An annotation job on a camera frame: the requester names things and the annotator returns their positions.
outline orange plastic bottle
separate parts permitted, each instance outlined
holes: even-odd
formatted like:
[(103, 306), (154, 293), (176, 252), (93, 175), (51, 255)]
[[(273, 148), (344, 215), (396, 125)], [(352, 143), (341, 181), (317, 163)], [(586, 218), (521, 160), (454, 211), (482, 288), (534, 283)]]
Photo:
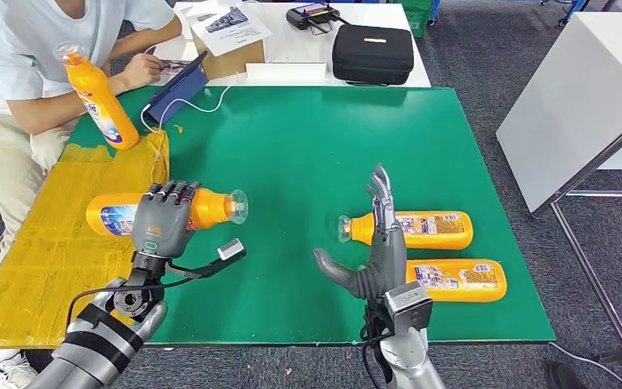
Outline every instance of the orange plastic bottle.
[[(395, 212), (395, 215), (409, 249), (461, 250), (473, 239), (471, 218), (464, 212), (406, 211)], [(340, 216), (339, 241), (351, 239), (370, 245), (374, 225), (372, 213), (353, 219)]]
[(62, 43), (54, 53), (66, 67), (70, 85), (106, 142), (118, 150), (133, 147), (139, 141), (139, 133), (111, 92), (106, 74), (89, 61), (79, 43)]
[(489, 259), (409, 259), (406, 281), (418, 281), (434, 301), (490, 302), (506, 294), (502, 266)]
[[(96, 233), (105, 236), (130, 235), (137, 204), (144, 193), (109, 193), (96, 196), (87, 206), (86, 218)], [(245, 222), (249, 204), (245, 192), (215, 193), (197, 189), (190, 210), (189, 229), (209, 229), (213, 224)]]

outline robotic arm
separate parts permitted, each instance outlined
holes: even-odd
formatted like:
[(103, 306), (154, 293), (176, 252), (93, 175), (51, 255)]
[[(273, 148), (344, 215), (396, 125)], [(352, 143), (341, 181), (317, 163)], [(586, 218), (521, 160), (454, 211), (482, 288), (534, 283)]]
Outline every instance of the robotic arm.
[(432, 299), (417, 281), (405, 282), (407, 248), (402, 226), (394, 214), (390, 178), (378, 165), (368, 186), (373, 201), (375, 229), (369, 259), (353, 271), (334, 262), (323, 249), (316, 249), (318, 268), (352, 296), (366, 300), (361, 330), (364, 365), (369, 369), (366, 349), (373, 349), (388, 389), (444, 389), (445, 385), (428, 358), (426, 327)]
[[(116, 278), (105, 288), (79, 294), (94, 294), (67, 327), (66, 338), (53, 352), (53, 362), (28, 389), (97, 389), (111, 385), (130, 363), (144, 342), (163, 322), (168, 306), (164, 290), (197, 278), (206, 278), (235, 263), (246, 250), (235, 239), (218, 249), (218, 258), (195, 269), (178, 267), (173, 259), (185, 252), (191, 238), (187, 222), (197, 182), (153, 184), (140, 200), (132, 230), (136, 251), (127, 280)], [(166, 272), (184, 277), (162, 284)], [(111, 312), (132, 318), (127, 327)]]

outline bottle label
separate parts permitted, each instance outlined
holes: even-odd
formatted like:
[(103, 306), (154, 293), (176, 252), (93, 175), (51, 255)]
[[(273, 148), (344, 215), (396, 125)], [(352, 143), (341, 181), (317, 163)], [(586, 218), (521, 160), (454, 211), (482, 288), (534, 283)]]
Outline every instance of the bottle label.
[(499, 286), (494, 267), (481, 263), (473, 268), (414, 267), (416, 280), (426, 289), (494, 289)]
[(397, 215), (404, 233), (463, 233), (463, 220), (456, 213), (420, 217), (416, 215)]
[(100, 212), (101, 222), (113, 235), (130, 235), (135, 213), (137, 204), (103, 207)]
[(113, 123), (113, 120), (111, 120), (111, 117), (107, 114), (104, 114), (104, 110), (97, 103), (89, 100), (89, 98), (87, 97), (89, 93), (77, 92), (77, 94), (80, 100), (82, 100), (84, 108), (86, 108), (87, 112), (89, 112), (89, 116), (92, 117), (92, 120), (94, 121), (94, 123), (96, 123), (96, 126), (99, 127), (101, 134), (104, 135), (104, 138), (106, 138), (111, 143), (122, 142), (122, 137), (120, 136), (120, 133), (118, 132), (115, 123)]

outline white desk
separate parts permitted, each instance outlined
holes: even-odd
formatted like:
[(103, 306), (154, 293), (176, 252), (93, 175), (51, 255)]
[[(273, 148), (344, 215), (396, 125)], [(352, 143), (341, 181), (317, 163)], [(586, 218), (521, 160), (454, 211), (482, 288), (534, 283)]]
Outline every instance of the white desk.
[(590, 165), (622, 169), (622, 147), (597, 158), (621, 135), (622, 13), (579, 12), (497, 130), (530, 211), (557, 200)]
[[(255, 13), (273, 32), (273, 36), (263, 41), (266, 62), (280, 63), (304, 63), (325, 62), (327, 64), (326, 79), (323, 80), (260, 80), (248, 79), (246, 74), (213, 79), (208, 85), (315, 85), (315, 86), (344, 86), (342, 80), (336, 79), (332, 74), (332, 47), (339, 23), (334, 22), (332, 32), (320, 36), (314, 36), (311, 31), (300, 31), (291, 26), (285, 19), (285, 13), (294, 6), (302, 3), (251, 3), (241, 6), (248, 7)], [(177, 2), (175, 11), (182, 20), (182, 35), (156, 46), (154, 55), (161, 59), (192, 60), (197, 57), (197, 50), (192, 41), (190, 26), (186, 23), (180, 10), (198, 6), (198, 2)], [(367, 26), (409, 29), (407, 17), (401, 4), (344, 4), (333, 3), (341, 16), (349, 23)], [(416, 48), (416, 43), (411, 38), (414, 49), (414, 70), (409, 79), (402, 87), (430, 87), (430, 80), (425, 72), (423, 61)]]

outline humanoid robot hand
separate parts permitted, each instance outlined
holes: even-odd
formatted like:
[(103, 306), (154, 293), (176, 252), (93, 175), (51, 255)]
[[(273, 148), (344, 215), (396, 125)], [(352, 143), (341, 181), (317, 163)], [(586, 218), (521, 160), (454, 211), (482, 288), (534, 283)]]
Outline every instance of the humanoid robot hand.
[(142, 254), (177, 258), (185, 252), (192, 232), (187, 228), (198, 182), (153, 184), (142, 196), (132, 228), (134, 248)]
[(353, 271), (336, 263), (327, 251), (313, 251), (318, 268), (352, 296), (362, 299), (379, 298), (388, 290), (404, 284), (407, 248), (402, 226), (394, 215), (390, 178), (381, 165), (370, 177), (368, 192), (373, 202), (375, 229), (369, 259), (359, 270)]

